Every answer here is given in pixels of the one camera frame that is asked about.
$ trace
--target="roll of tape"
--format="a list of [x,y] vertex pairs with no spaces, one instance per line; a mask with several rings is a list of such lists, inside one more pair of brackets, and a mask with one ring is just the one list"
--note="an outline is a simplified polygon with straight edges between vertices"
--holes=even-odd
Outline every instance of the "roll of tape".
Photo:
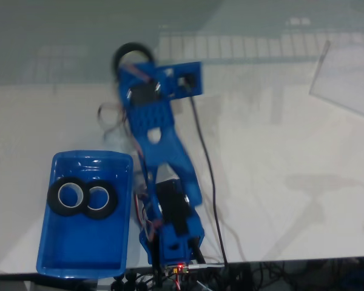
[[[77,194],[74,206],[62,202],[61,194],[65,187],[71,188]],[[76,177],[63,177],[54,182],[47,192],[47,203],[51,210],[62,216],[70,216],[84,212],[89,205],[90,192],[88,186]]]
[[123,57],[130,52],[138,52],[146,57],[149,62],[155,62],[155,59],[150,50],[144,45],[138,42],[128,42],[122,45],[113,56],[112,71],[116,76],[116,80],[119,81],[119,66]]
[[111,183],[104,180],[94,180],[86,184],[90,195],[96,191],[105,192],[108,196],[107,202],[100,208],[94,209],[88,204],[85,209],[85,215],[93,219],[104,219],[111,215],[118,204],[117,192]]

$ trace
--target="blue plastic bracket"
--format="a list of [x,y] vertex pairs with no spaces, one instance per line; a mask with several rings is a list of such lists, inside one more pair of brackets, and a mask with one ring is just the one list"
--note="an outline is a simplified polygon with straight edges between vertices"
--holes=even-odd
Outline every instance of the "blue plastic bracket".
[[[162,265],[172,263],[188,263],[191,259],[191,249],[187,241],[191,238],[200,238],[202,242],[204,230],[199,216],[194,207],[202,203],[202,195],[198,185],[197,176],[193,164],[187,155],[174,127],[174,116],[170,106],[173,99],[185,98],[190,95],[202,94],[201,63],[192,62],[187,64],[167,65],[156,67],[154,63],[147,62],[137,64],[136,67],[148,75],[151,80],[160,86],[160,99],[145,105],[132,105],[131,89],[145,82],[125,69],[119,69],[120,98],[126,109],[130,129],[136,141],[141,147],[143,158],[141,165],[147,183],[149,198],[144,200],[149,219],[161,219],[162,210],[157,198],[155,181],[157,179],[158,167],[162,164],[169,164],[179,176],[182,192],[188,197],[193,214],[187,219],[189,233],[183,236],[176,236],[171,225],[162,226],[160,230],[160,263]],[[195,87],[188,93],[181,85],[182,78],[186,75],[195,76]],[[153,143],[148,138],[149,130],[159,128],[161,138]],[[142,232],[140,241],[149,254],[145,234]],[[166,246],[181,245],[179,255],[168,251]]]

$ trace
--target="white table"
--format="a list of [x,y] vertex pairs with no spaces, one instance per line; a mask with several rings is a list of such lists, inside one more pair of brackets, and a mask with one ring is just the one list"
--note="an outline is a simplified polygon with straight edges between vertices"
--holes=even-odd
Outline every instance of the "white table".
[[[364,256],[364,118],[309,95],[320,51],[364,43],[364,1],[0,1],[0,272],[35,272],[56,152],[103,143],[112,53],[203,62],[197,97],[230,262]],[[173,103],[204,204],[202,252],[221,261],[212,189],[188,100]],[[127,267],[147,265],[130,222]]]

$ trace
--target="blue container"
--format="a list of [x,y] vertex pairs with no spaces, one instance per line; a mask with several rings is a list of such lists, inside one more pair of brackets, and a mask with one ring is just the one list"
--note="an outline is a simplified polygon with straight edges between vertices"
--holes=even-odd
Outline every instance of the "blue container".
[[106,180],[117,192],[118,205],[102,220],[90,219],[82,213],[60,216],[46,205],[36,263],[38,273],[96,279],[125,272],[132,172],[131,156],[122,153],[75,150],[54,156],[50,185],[67,176],[75,176],[84,182]]

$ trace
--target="robotic arm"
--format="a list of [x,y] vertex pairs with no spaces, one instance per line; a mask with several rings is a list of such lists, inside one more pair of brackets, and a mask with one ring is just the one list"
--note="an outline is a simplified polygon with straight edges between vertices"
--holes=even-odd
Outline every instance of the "robotic arm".
[[[123,56],[130,52],[142,53],[147,62],[121,65]],[[149,263],[159,276],[164,266],[187,264],[192,259],[204,263],[199,250],[204,229],[195,211],[202,203],[202,195],[194,167],[175,131],[170,106],[173,99],[202,94],[201,63],[157,67],[147,48],[128,43],[116,52],[113,72],[119,82],[121,103],[131,132],[140,147],[147,186],[142,197],[147,219],[140,243]],[[186,80],[189,80],[188,90],[184,85]],[[153,129],[161,132],[158,142],[148,137]],[[156,184],[162,164],[170,165],[179,179]],[[155,282],[161,284],[160,279],[156,278]]]

